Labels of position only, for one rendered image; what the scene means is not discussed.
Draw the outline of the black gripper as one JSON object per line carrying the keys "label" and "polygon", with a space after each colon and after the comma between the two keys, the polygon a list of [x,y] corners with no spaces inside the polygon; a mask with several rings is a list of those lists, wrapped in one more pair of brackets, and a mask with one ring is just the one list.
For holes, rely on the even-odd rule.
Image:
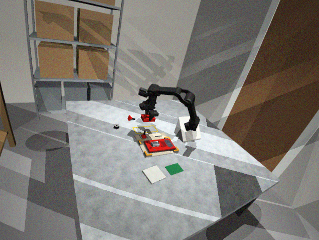
{"label": "black gripper", "polygon": [[159,113],[154,110],[156,101],[150,101],[149,99],[147,99],[147,102],[150,103],[150,109],[146,109],[145,114],[149,114],[149,121],[151,121],[155,116],[158,116]]}

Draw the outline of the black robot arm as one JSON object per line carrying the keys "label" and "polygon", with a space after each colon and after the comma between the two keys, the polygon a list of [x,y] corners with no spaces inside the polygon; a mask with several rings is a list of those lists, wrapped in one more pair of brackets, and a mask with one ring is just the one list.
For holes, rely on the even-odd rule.
{"label": "black robot arm", "polygon": [[[186,93],[185,98],[183,99],[180,95],[181,92]],[[188,111],[190,114],[189,122],[184,123],[186,131],[192,130],[196,131],[197,126],[199,124],[199,117],[197,116],[196,109],[195,109],[195,95],[190,92],[188,89],[182,89],[181,87],[163,87],[159,86],[158,84],[151,84],[148,89],[139,88],[138,95],[143,97],[148,97],[150,101],[156,101],[157,96],[161,94],[164,95],[175,95],[181,103],[183,103],[186,107],[188,107]],[[150,109],[150,103],[142,102],[139,104],[141,110]]]}

